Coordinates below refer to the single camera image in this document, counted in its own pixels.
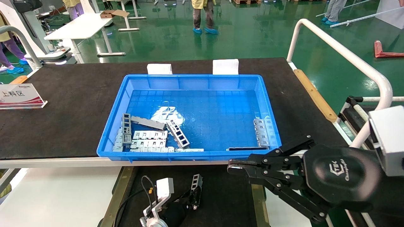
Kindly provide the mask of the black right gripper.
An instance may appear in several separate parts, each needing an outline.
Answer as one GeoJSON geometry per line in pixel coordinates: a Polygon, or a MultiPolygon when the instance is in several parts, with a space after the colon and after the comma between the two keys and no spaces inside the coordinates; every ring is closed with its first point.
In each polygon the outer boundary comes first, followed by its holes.
{"type": "Polygon", "coordinates": [[[330,148],[302,136],[266,154],[230,159],[229,174],[246,176],[250,184],[262,185],[310,221],[326,220],[327,211],[282,183],[279,171],[297,170],[304,163],[307,186],[333,207],[367,212],[377,206],[377,188],[383,179],[378,157],[359,148],[330,148]],[[296,155],[306,150],[303,158],[296,155]]]}

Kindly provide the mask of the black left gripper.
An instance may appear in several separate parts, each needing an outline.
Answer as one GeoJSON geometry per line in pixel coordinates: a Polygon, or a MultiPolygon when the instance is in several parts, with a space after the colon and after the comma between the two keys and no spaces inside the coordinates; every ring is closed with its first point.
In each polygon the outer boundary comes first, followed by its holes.
{"type": "MultiPolygon", "coordinates": [[[[202,189],[196,189],[196,209],[198,209],[201,200],[202,189]]],[[[193,201],[193,192],[185,192],[179,200],[172,201],[163,206],[160,211],[160,219],[163,220],[168,227],[179,227],[185,220],[189,206],[193,201]]]]}

